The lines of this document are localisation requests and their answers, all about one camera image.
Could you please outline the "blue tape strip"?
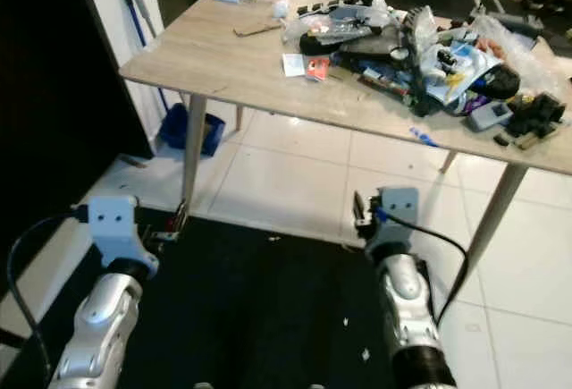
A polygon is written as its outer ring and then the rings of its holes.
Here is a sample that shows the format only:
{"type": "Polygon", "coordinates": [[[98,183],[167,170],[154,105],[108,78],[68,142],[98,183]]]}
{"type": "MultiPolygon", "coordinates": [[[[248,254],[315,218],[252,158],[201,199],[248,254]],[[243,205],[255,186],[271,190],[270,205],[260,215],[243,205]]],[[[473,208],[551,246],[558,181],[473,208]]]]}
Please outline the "blue tape strip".
{"type": "Polygon", "coordinates": [[[438,144],[437,142],[434,142],[434,140],[432,139],[432,137],[430,137],[428,134],[425,134],[425,132],[420,131],[420,129],[416,128],[416,127],[411,127],[408,129],[409,134],[411,134],[414,139],[416,139],[416,142],[420,142],[422,144],[425,144],[426,147],[433,147],[433,148],[439,148],[440,144],[438,144]]]}

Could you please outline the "black floor mat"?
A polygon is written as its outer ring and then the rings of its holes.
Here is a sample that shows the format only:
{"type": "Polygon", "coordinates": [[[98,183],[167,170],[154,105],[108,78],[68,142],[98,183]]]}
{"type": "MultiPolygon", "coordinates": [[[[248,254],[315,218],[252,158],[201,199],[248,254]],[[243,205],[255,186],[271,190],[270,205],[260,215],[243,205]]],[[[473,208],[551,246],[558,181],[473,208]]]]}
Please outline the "black floor mat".
{"type": "Polygon", "coordinates": [[[360,251],[192,218],[158,257],[117,389],[396,389],[360,251]]]}

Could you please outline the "small red card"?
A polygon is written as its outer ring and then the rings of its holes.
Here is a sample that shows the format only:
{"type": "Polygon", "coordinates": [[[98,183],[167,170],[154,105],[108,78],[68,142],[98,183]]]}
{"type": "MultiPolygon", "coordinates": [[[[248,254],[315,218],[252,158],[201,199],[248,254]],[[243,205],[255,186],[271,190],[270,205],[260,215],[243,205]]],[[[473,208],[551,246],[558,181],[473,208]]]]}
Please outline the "small red card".
{"type": "Polygon", "coordinates": [[[327,56],[311,56],[307,58],[304,74],[308,80],[322,82],[330,75],[331,59],[327,56]]]}

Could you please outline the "grey handheld device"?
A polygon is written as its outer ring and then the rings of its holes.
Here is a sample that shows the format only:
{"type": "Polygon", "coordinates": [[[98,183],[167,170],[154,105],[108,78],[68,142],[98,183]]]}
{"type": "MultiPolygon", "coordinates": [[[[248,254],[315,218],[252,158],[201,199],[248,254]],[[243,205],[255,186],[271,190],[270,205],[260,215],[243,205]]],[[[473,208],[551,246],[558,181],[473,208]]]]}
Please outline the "grey handheld device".
{"type": "Polygon", "coordinates": [[[479,106],[471,111],[463,124],[473,132],[487,131],[493,126],[500,126],[512,116],[512,111],[506,103],[493,102],[479,106]]]}

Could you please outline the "small white card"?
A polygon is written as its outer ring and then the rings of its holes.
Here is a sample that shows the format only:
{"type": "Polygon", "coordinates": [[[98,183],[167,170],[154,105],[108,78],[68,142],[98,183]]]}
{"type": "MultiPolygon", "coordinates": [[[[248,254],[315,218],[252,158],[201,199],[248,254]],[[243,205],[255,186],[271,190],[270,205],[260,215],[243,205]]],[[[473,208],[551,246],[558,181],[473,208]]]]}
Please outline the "small white card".
{"type": "Polygon", "coordinates": [[[307,58],[302,54],[282,54],[282,70],[285,77],[303,77],[307,74],[307,58]]]}

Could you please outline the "light wooden table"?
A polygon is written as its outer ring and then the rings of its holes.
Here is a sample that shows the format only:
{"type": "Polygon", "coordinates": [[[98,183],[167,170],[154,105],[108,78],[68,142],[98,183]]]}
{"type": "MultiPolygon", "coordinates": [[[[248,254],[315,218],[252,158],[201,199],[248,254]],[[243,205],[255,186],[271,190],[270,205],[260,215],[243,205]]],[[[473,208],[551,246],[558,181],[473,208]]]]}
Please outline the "light wooden table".
{"type": "Polygon", "coordinates": [[[563,264],[572,282],[572,207],[544,205],[518,193],[532,169],[572,177],[572,137],[567,132],[530,151],[518,151],[499,147],[490,132],[470,131],[455,116],[415,116],[396,99],[355,80],[286,77],[280,38],[240,38],[232,30],[270,13],[269,4],[197,0],[120,71],[126,80],[179,92],[190,106],[218,100],[258,115],[299,119],[318,127],[320,144],[343,149],[332,161],[266,149],[265,162],[247,172],[244,191],[212,197],[208,220],[345,242],[352,137],[368,135],[420,148],[414,139],[414,131],[420,131],[428,136],[426,149],[503,163],[470,242],[470,266],[481,270],[486,285],[510,279],[514,263],[548,270],[563,264]]]}

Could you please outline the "blue printed package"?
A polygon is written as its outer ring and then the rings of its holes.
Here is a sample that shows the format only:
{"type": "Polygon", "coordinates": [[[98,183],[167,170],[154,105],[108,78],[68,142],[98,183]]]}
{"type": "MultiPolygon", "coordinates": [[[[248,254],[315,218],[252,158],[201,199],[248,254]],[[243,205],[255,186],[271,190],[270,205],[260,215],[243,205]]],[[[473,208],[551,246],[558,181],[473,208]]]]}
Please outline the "blue printed package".
{"type": "Polygon", "coordinates": [[[464,114],[466,92],[493,67],[503,63],[470,43],[452,43],[448,47],[433,43],[421,50],[416,60],[425,94],[449,114],[464,114]]]}

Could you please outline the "clear bag with black parts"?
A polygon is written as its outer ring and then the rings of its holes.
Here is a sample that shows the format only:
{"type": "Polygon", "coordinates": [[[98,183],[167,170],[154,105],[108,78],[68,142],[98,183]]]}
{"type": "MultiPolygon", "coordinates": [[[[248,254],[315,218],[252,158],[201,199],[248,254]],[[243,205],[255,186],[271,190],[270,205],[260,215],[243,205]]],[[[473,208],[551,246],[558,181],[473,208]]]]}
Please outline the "clear bag with black parts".
{"type": "Polygon", "coordinates": [[[282,41],[299,43],[306,56],[346,51],[351,56],[392,57],[400,30],[387,0],[330,0],[304,4],[286,22],[282,41]]]}

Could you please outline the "black oval shoe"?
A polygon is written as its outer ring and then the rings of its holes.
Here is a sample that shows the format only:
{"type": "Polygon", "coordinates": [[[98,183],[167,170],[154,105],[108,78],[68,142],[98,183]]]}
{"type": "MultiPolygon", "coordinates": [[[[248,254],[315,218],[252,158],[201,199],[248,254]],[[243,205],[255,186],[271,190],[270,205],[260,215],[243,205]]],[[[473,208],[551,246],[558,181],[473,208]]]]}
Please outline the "black oval shoe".
{"type": "Polygon", "coordinates": [[[478,75],[468,90],[490,99],[504,100],[517,95],[519,88],[519,74],[506,63],[497,63],[478,75]]]}

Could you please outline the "grey treaded tyre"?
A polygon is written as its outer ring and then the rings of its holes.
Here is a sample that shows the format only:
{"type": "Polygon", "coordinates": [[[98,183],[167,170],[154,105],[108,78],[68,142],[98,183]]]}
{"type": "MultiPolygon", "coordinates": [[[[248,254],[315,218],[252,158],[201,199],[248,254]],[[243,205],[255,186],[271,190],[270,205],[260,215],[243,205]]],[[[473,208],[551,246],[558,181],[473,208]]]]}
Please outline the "grey treaded tyre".
{"type": "Polygon", "coordinates": [[[413,6],[400,23],[401,48],[418,55],[438,42],[438,26],[432,6],[413,6]]]}

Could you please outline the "black clamp tool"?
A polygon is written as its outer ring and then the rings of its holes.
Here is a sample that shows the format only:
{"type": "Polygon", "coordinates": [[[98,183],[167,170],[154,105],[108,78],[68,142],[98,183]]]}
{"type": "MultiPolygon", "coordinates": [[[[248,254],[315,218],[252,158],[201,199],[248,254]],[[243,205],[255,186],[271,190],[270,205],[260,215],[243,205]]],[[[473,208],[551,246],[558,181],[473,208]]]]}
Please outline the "black clamp tool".
{"type": "Polygon", "coordinates": [[[548,92],[535,96],[518,95],[507,100],[512,116],[504,123],[503,134],[512,137],[512,147],[530,149],[554,136],[567,106],[548,92]]]}

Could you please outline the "brown wooden strip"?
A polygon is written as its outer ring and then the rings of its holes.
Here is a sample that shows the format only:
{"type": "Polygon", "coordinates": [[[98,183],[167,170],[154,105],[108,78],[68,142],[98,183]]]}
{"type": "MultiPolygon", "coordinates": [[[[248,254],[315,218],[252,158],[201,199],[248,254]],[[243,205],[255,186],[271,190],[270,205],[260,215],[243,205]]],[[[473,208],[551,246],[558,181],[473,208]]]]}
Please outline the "brown wooden strip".
{"type": "Polygon", "coordinates": [[[280,30],[283,26],[283,21],[261,21],[254,22],[254,24],[242,25],[239,28],[232,30],[233,34],[238,38],[253,37],[253,35],[271,32],[271,30],[280,30]]]}

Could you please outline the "crumpled clear plastic bag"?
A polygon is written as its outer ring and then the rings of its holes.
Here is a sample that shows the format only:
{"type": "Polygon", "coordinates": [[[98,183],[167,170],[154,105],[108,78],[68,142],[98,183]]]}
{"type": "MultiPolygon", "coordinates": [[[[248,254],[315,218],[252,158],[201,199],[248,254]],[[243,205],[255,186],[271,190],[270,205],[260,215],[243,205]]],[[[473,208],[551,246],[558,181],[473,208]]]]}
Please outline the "crumpled clear plastic bag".
{"type": "Polygon", "coordinates": [[[437,43],[446,47],[452,43],[470,43],[502,59],[519,74],[520,88],[516,96],[548,92],[561,100],[572,97],[572,83],[559,68],[555,54],[539,35],[528,37],[518,33],[523,26],[518,17],[478,13],[452,28],[439,29],[437,43]]]}

